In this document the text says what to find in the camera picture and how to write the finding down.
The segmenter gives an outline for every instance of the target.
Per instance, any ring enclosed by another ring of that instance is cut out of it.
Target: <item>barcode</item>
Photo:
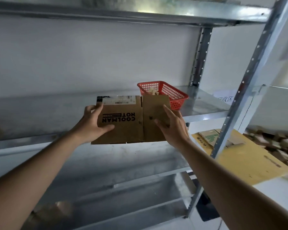
[[[129,102],[115,102],[115,104],[129,104]]]

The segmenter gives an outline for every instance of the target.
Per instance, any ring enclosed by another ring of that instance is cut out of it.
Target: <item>forearm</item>
[[[21,228],[77,146],[66,135],[0,178],[0,229]]]
[[[179,150],[230,229],[288,227],[286,210],[225,170],[191,140]]]

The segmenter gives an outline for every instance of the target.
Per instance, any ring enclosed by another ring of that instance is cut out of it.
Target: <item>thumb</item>
[[[115,126],[113,124],[101,127],[103,134],[108,132],[108,131],[113,130],[114,128],[115,128]]]
[[[163,134],[164,134],[164,132],[167,129],[167,126],[165,125],[165,123],[163,123],[162,121],[160,121],[158,119],[155,119],[155,123],[160,128],[160,130],[163,132]]]

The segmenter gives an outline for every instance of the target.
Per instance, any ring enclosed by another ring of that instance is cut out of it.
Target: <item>red plastic basket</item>
[[[138,83],[141,95],[150,94],[148,92],[149,88],[153,86],[160,94],[165,94],[169,96],[169,102],[171,103],[171,108],[173,110],[179,110],[183,102],[189,98],[186,93],[181,92],[179,89],[171,86],[164,81],[150,81]]]

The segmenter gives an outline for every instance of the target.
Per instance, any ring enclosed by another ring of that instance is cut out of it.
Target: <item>hand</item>
[[[181,145],[191,141],[188,133],[188,128],[185,125],[185,122],[179,111],[170,110],[165,105],[163,105],[163,108],[170,120],[169,127],[167,127],[165,123],[157,119],[155,119],[155,123],[163,132],[166,141],[173,147],[180,148]]]
[[[69,134],[73,135],[79,144],[92,142],[114,129],[114,125],[97,126],[97,119],[103,107],[102,104],[86,106],[81,120],[69,131]]]

